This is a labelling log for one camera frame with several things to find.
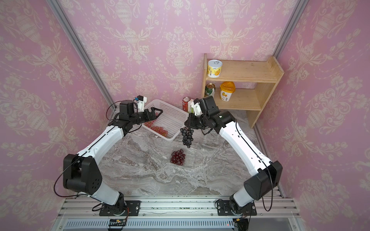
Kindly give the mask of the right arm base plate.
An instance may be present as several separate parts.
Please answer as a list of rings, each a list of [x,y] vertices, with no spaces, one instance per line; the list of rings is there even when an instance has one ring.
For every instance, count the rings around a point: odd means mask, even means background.
[[[238,206],[229,200],[218,199],[214,202],[219,216],[256,216],[256,206],[254,202],[250,202],[243,207]]]

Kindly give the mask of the dark red grape bunch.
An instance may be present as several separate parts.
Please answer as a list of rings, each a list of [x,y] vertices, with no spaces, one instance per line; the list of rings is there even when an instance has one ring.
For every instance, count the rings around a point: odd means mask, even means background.
[[[171,153],[170,163],[182,166],[185,162],[186,154],[183,149]]]

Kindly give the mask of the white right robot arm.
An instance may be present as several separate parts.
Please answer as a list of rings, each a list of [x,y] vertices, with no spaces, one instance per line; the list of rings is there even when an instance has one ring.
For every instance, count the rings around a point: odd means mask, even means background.
[[[212,129],[224,138],[245,164],[250,178],[241,189],[230,196],[229,204],[235,214],[255,200],[262,199],[277,187],[283,167],[280,162],[272,162],[245,135],[238,121],[228,112],[207,117],[190,113],[185,126],[194,130]]]

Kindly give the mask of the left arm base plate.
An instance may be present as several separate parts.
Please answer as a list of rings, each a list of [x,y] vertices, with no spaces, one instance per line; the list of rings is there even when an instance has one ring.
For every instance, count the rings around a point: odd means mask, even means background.
[[[141,201],[131,200],[125,201],[125,205],[108,205],[103,203],[102,208],[99,210],[99,216],[138,216],[140,211]]]

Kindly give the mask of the black grape bunch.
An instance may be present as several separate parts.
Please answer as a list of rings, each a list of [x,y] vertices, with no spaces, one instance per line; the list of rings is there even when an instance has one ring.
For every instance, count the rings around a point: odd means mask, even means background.
[[[180,129],[180,133],[183,137],[182,138],[183,145],[186,146],[187,148],[190,148],[194,140],[193,139],[194,130],[191,128],[184,127]]]

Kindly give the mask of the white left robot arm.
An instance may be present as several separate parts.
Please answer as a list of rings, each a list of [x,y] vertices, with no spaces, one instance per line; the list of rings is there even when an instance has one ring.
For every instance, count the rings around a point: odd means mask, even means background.
[[[64,158],[61,174],[63,187],[99,201],[103,208],[111,210],[115,216],[128,215],[129,209],[123,193],[103,182],[98,165],[105,154],[130,132],[133,125],[156,120],[162,113],[163,110],[154,107],[143,111],[125,107],[121,109],[90,145],[77,154],[69,154]]]

